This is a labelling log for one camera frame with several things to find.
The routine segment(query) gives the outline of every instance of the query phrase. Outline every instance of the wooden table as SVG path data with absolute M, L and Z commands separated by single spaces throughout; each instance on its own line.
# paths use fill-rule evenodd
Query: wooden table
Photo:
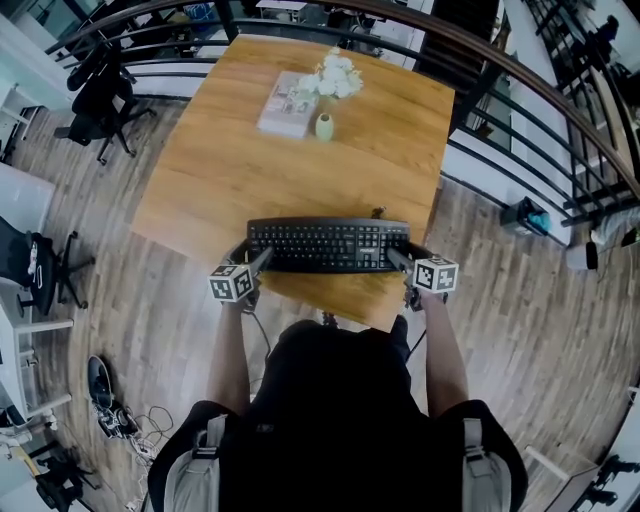
M 323 143 L 261 133 L 262 108 L 281 71 L 312 72 L 327 46 L 238 37 L 178 121 L 153 171 L 133 230 L 211 270 L 245 237 L 249 219 L 369 217 L 410 223 L 422 242 L 440 175 L 453 90 L 357 53 L 364 88 L 332 108 Z M 285 296 L 382 330 L 401 307 L 399 273 L 265 273 Z

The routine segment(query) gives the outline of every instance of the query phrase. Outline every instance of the handrail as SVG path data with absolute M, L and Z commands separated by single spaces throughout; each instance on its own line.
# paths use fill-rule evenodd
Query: handrail
M 633 127 L 631 126 L 631 123 L 629 122 L 629 117 L 625 112 L 625 106 L 622 100 L 622 95 L 620 94 L 620 91 L 618 90 L 618 86 L 616 85 L 615 81 L 613 80 L 613 77 L 611 76 L 611 73 L 609 72 L 607 63 L 605 62 L 604 58 L 600 54 L 600 51 L 598 50 L 598 47 L 595 44 L 591 33 L 589 33 L 582 26 L 582 23 L 580 23 L 580 20 L 578 20 L 575 13 L 566 5 L 565 1 L 564 0 L 553 0 L 553 1 L 558 2 L 558 4 L 564 8 L 569 18 L 571 18 L 571 22 L 576 26 L 576 28 L 580 32 L 580 35 L 584 37 L 585 41 L 587 42 L 587 47 L 589 48 L 589 51 L 598 60 L 598 67 L 600 68 L 599 71 L 602 73 L 602 76 L 604 76 L 604 79 L 607 82 L 609 89 L 611 90 L 611 95 L 613 96 L 613 101 L 616 104 L 616 108 L 618 109 L 618 112 L 620 112 L 622 129 L 624 130 L 624 135 L 627 138 L 627 141 L 629 144 L 629 152 L 631 153 L 631 163 L 634 167 L 635 175 L 640 176 L 640 152 L 638 151 L 637 144 L 633 143 L 633 141 L 635 140 Z
M 222 1 L 223 0 L 218 0 L 215 3 L 219 4 Z M 66 40 L 60 41 L 51 46 L 46 50 L 46 52 L 51 54 L 63 46 L 76 42 L 104 27 L 120 23 L 132 17 L 193 3 L 193 0 L 152 0 L 138 6 L 129 7 L 128 9 L 114 13 L 96 21 L 82 30 L 79 30 Z M 447 21 L 414 9 L 401 7 L 385 0 L 310 0 L 308 3 L 340 6 L 355 11 L 368 12 L 418 30 L 437 34 L 444 38 L 455 40 L 458 46 L 471 50 L 487 61 L 497 64 L 522 84 L 536 92 L 549 104 L 559 110 L 571 123 L 573 123 L 576 128 L 578 128 L 578 130 L 602 152 L 613 169 L 627 182 L 635 196 L 640 197 L 640 183 L 636 181 L 634 174 L 627 168 L 626 163 L 620 158 L 617 151 L 602 140 L 596 128 L 588 122 L 580 111 L 571 105 L 564 96 L 551 87 L 540 76 L 520 64 L 509 55 L 500 52 L 483 39 L 465 30 L 461 30 L 456 25 Z

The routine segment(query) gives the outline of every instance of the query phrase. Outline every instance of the wooden floor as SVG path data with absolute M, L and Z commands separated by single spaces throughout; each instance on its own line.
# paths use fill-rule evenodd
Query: wooden floor
M 87 498 L 105 512 L 121 511 L 140 495 L 144 469 L 124 442 L 106 440 L 92 418 L 85 399 L 88 356 L 111 362 L 119 395 L 134 414 L 160 405 L 178 424 L 203 396 L 219 315 L 205 269 L 129 231 L 184 104 L 153 106 L 158 117 L 129 128 L 135 159 L 114 145 L 101 167 L 97 144 L 82 148 L 54 139 L 54 128 L 69 116 L 46 112 L 38 114 L 13 159 L 18 169 L 56 185 L 45 233 L 62 244 L 77 230 L 77 257 L 97 258 L 93 269 L 78 276 L 89 309 L 56 306 L 52 316 L 72 316 L 75 326 L 38 335 L 36 351 L 42 388 L 51 395 L 67 389 L 73 394 L 71 404 L 58 411 L 59 436 L 64 444 L 79 445 L 85 462 L 97 470 L 103 489 Z M 620 426 L 626 387 L 638 378 L 640 285 L 634 270 L 640 248 L 606 252 L 606 270 L 599 275 L 576 273 L 566 268 L 561 247 L 514 238 L 499 227 L 498 215 L 493 204 L 445 183 L 429 235 L 431 250 L 460 263 L 449 309 L 471 394 L 490 405 L 520 450 L 532 444 L 559 461 L 569 448 L 596 460 Z M 315 315 L 307 306 L 269 295 L 258 308 L 272 342 L 289 323 Z M 410 323 L 413 343 L 422 324 L 419 317 Z M 251 379 L 259 379 L 266 347 L 251 318 L 245 328 Z M 424 358 L 423 343 L 409 362 L 423 408 Z M 558 481 L 525 461 L 532 476 L 526 510 L 543 510 Z M 564 457 L 562 463 L 569 469 L 576 461 Z

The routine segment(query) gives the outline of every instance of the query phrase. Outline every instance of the book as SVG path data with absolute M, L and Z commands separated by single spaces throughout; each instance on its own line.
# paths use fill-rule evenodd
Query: book
M 260 114 L 258 129 L 264 132 L 302 139 L 318 105 L 318 97 L 298 92 L 296 86 L 304 73 L 283 71 L 269 94 Z

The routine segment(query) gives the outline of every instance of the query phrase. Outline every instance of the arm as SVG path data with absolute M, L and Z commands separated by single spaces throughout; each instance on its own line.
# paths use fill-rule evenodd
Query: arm
M 207 399 L 238 415 L 249 408 L 249 369 L 242 337 L 244 302 L 222 305 Z
M 447 409 L 469 399 L 467 374 L 447 307 L 440 296 L 424 293 L 422 307 L 427 322 L 429 415 L 437 418 Z

